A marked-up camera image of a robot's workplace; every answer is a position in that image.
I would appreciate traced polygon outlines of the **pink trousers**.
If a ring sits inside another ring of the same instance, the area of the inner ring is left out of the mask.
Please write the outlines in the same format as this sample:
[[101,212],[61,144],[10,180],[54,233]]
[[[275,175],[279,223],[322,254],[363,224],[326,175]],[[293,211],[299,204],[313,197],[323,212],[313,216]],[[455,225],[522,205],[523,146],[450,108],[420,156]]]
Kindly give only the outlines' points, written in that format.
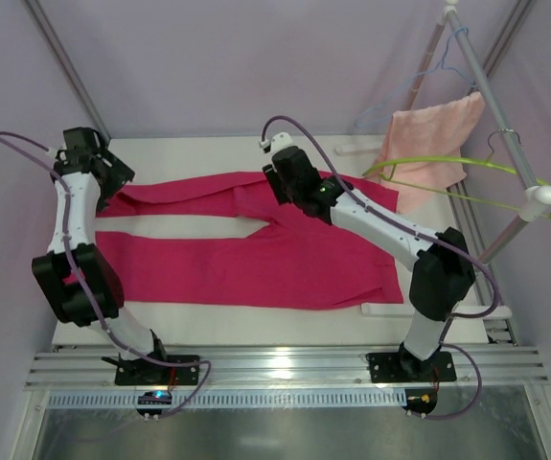
[[403,301],[394,258],[350,232],[277,203],[259,172],[127,185],[100,220],[250,218],[245,238],[152,239],[100,231],[97,246],[128,301],[325,311]]

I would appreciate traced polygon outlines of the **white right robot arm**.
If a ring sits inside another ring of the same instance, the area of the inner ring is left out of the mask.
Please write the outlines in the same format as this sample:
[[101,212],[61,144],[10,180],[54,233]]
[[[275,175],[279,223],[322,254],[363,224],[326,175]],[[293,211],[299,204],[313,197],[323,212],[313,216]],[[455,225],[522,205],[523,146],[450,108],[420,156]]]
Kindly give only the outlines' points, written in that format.
[[413,224],[341,176],[321,176],[294,144],[274,148],[262,143],[261,149],[270,157],[263,172],[279,203],[363,238],[409,270],[414,313],[398,350],[399,367],[409,380],[431,378],[453,310],[475,281],[461,232]]

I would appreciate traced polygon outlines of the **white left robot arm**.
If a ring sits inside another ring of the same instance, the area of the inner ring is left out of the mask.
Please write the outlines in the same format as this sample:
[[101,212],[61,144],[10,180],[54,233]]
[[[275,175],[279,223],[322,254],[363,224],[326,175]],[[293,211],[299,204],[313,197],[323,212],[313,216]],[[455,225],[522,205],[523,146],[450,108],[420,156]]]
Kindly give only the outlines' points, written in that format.
[[54,234],[47,252],[32,260],[32,273],[57,320],[98,330],[128,370],[142,359],[162,364],[166,353],[153,330],[125,307],[122,282],[96,244],[95,221],[135,172],[90,127],[63,131],[51,177],[57,193]]

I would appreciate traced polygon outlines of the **green plastic hanger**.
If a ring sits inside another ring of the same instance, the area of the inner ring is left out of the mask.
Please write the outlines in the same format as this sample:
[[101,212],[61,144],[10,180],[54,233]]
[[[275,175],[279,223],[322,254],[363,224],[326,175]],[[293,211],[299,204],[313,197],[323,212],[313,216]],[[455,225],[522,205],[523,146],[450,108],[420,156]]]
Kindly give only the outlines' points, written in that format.
[[362,176],[397,190],[403,214],[436,194],[512,212],[524,201],[516,196],[522,189],[513,167],[461,156],[380,159]]

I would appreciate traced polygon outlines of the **light pink towel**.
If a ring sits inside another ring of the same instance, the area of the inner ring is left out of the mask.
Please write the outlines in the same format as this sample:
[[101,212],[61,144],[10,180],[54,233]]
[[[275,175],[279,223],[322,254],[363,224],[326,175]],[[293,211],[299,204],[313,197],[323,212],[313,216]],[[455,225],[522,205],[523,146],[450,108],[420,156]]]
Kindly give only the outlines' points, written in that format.
[[[399,194],[398,213],[415,210],[466,177],[461,164],[442,159],[461,156],[484,107],[482,95],[473,92],[449,103],[394,113],[374,162],[376,169],[368,176]],[[441,160],[433,162],[433,157]]]

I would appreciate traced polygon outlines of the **left electronics board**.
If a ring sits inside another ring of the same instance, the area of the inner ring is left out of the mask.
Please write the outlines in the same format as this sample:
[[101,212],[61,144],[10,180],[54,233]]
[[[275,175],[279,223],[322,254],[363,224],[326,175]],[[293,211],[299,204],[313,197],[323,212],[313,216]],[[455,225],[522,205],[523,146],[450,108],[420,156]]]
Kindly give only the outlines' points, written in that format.
[[172,393],[168,390],[148,391],[137,398],[136,412],[145,422],[158,421],[161,416],[172,408]]

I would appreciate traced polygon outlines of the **electronics board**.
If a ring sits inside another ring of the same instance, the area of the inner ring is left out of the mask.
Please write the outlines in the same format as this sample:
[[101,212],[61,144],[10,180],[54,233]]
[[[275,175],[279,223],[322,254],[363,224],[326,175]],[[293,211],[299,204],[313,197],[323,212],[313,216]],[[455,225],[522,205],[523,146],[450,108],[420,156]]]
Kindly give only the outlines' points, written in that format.
[[403,410],[409,416],[425,418],[438,402],[438,392],[430,388],[407,388],[404,390]]
[[136,412],[145,422],[158,421],[161,416],[172,408],[172,393],[168,390],[148,391],[137,398]]

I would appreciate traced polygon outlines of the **right electronics board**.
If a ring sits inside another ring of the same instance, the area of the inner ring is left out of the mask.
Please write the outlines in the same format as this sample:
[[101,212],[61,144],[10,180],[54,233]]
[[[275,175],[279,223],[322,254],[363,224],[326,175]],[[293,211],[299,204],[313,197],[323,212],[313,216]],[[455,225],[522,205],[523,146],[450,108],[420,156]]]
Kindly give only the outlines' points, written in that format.
[[404,390],[403,410],[409,416],[425,418],[438,402],[438,392],[430,388],[407,388]]

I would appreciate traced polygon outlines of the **aluminium front rail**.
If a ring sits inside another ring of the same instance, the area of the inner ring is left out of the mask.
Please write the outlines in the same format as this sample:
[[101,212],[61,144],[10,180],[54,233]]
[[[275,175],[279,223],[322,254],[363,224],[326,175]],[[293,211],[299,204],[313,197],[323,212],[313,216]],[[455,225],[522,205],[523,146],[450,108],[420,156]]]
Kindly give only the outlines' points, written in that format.
[[[213,388],[348,387],[371,385],[366,355],[369,346],[201,346],[174,347],[181,355],[198,355],[212,363],[207,384]],[[465,346],[486,385],[546,384],[548,375],[534,347]],[[111,346],[64,346],[35,354],[26,377],[27,390],[105,389],[115,370],[103,357],[115,358]]]

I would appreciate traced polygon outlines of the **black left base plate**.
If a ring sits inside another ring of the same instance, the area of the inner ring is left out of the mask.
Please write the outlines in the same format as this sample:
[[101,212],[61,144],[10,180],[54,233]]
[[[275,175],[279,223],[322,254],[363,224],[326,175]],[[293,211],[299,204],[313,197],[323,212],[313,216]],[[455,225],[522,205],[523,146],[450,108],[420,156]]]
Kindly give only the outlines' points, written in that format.
[[174,367],[149,363],[141,358],[133,360],[109,359],[116,368],[114,383],[117,386],[196,386],[198,384],[198,355],[167,355],[166,361]]

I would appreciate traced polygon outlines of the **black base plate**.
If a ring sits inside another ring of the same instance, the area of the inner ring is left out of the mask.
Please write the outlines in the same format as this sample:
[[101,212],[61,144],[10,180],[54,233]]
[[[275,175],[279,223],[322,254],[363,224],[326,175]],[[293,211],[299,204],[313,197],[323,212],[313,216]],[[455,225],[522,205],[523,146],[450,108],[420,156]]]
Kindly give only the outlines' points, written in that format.
[[457,381],[449,352],[438,351],[427,360],[419,360],[406,351],[369,353],[365,357],[372,383]]
[[167,355],[166,361],[174,367],[149,363],[141,358],[133,360],[109,359],[116,368],[114,383],[117,386],[196,386],[198,384],[198,355]]

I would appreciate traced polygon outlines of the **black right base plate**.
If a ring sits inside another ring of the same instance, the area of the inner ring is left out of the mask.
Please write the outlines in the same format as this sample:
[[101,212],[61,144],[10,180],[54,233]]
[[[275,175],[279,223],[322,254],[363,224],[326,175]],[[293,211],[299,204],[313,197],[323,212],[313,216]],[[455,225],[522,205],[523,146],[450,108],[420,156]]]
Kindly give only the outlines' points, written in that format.
[[406,351],[369,353],[365,357],[372,383],[457,381],[449,352],[438,351],[427,360],[419,360]]

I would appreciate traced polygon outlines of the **white clothes rack frame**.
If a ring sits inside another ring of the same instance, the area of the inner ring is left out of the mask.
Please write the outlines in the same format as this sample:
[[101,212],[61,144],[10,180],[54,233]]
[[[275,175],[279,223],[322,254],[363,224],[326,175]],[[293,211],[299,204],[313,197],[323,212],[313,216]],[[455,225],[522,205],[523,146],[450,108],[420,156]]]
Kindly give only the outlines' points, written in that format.
[[[337,22],[348,113],[377,108],[386,116],[404,99],[443,9],[440,1],[350,1]],[[487,70],[491,89],[522,142],[534,173],[551,184],[551,1],[534,1],[498,64]],[[469,167],[471,225],[493,242],[523,198],[506,172]],[[534,334],[551,312],[551,220],[540,218],[495,257],[493,268],[518,328]]]

